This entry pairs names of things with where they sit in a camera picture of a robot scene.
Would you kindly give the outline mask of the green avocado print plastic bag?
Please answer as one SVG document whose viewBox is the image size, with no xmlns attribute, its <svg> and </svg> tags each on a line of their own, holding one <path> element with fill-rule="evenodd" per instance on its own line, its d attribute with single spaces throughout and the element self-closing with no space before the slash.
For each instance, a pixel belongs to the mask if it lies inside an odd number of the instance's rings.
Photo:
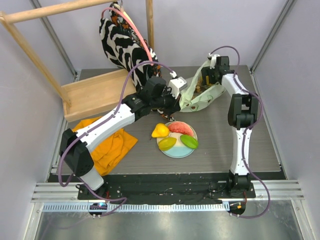
<svg viewBox="0 0 320 240">
<path fill-rule="evenodd" d="M 187 88 L 181 91 L 179 100 L 180 112 L 197 112 L 208 107 L 215 99 L 226 92 L 219 83 L 214 85 L 203 85 L 202 68 L 209 67 L 211 61 L 206 60 L 195 72 L 193 77 L 187 78 Z"/>
</svg>

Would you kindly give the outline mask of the yellow fake pear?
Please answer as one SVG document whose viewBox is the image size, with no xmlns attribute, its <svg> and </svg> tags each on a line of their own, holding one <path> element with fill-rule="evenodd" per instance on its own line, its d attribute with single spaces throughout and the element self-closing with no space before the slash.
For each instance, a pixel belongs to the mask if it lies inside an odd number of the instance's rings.
<svg viewBox="0 0 320 240">
<path fill-rule="evenodd" d="M 163 123 L 158 123 L 154 130 L 151 133 L 152 138 L 165 138 L 169 135 L 170 130 L 169 128 L 163 124 Z"/>
</svg>

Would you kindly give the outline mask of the red fake watermelon slice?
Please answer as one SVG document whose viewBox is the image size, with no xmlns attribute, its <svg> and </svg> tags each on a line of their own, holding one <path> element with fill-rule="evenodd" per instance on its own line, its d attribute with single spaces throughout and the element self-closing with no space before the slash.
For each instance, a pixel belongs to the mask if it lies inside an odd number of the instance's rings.
<svg viewBox="0 0 320 240">
<path fill-rule="evenodd" d="M 180 133 L 180 134 L 188 135 L 191 137 L 194 136 L 193 129 L 185 122 L 173 121 L 167 127 L 169 131 L 172 133 Z"/>
</svg>

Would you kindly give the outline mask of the green fake fruit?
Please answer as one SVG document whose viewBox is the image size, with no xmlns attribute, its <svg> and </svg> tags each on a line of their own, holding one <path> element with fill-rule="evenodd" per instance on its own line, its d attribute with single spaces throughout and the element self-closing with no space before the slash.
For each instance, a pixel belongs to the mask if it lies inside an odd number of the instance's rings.
<svg viewBox="0 0 320 240">
<path fill-rule="evenodd" d="M 199 146 L 199 142 L 196 138 L 183 134 L 180 136 L 180 141 L 190 149 L 197 149 Z"/>
</svg>

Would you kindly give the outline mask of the cream and blue ceramic plate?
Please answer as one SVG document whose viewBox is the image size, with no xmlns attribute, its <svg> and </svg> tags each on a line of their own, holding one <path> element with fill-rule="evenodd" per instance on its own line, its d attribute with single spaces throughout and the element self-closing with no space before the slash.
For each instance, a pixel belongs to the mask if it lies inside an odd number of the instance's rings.
<svg viewBox="0 0 320 240">
<path fill-rule="evenodd" d="M 197 139 L 198 141 L 198 136 L 196 134 L 196 131 L 192 128 L 193 130 L 193 133 L 194 133 L 194 138 Z M 195 149 L 191 149 L 191 148 L 188 148 L 186 147 L 181 141 L 180 141 L 180 136 L 183 135 L 181 133 L 175 133 L 175 132 L 170 132 L 169 135 L 167 137 L 172 137 L 172 138 L 176 138 L 176 143 L 175 145 L 167 150 L 167 151 L 160 151 L 162 153 L 164 153 L 166 156 L 170 157 L 170 158 L 175 158 L 175 159 L 180 159 L 180 158 L 185 158 L 189 155 L 191 155 Z M 167 138 L 167 137 L 158 137 L 156 138 L 156 143 L 157 143 L 157 146 L 158 146 L 158 143 L 159 141 L 161 141 L 162 139 L 164 138 Z"/>
</svg>

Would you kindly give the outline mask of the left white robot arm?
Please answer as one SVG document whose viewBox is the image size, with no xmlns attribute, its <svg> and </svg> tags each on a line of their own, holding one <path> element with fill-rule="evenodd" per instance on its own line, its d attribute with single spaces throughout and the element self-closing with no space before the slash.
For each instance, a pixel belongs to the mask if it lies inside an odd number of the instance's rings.
<svg viewBox="0 0 320 240">
<path fill-rule="evenodd" d="M 150 78 L 136 93 L 121 98 L 120 103 L 94 123 L 62 134 L 61 161 L 89 188 L 89 194 L 100 200 L 107 192 L 102 176 L 94 166 L 91 152 L 112 134 L 148 115 L 152 109 L 173 110 L 179 105 L 178 97 L 187 82 L 176 77 L 166 82 L 160 77 Z"/>
</svg>

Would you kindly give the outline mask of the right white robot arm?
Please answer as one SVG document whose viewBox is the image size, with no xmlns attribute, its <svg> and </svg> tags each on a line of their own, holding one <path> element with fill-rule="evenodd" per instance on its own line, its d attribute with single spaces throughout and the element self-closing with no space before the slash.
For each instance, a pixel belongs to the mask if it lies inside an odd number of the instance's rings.
<svg viewBox="0 0 320 240">
<path fill-rule="evenodd" d="M 227 122 L 233 136 L 232 163 L 228 173 L 226 193 L 233 198 L 250 188 L 249 147 L 252 130 L 249 128 L 258 118 L 258 99 L 251 95 L 230 69 L 228 56 L 210 54 L 210 64 L 201 70 L 202 82 L 221 85 L 231 97 Z"/>
</svg>

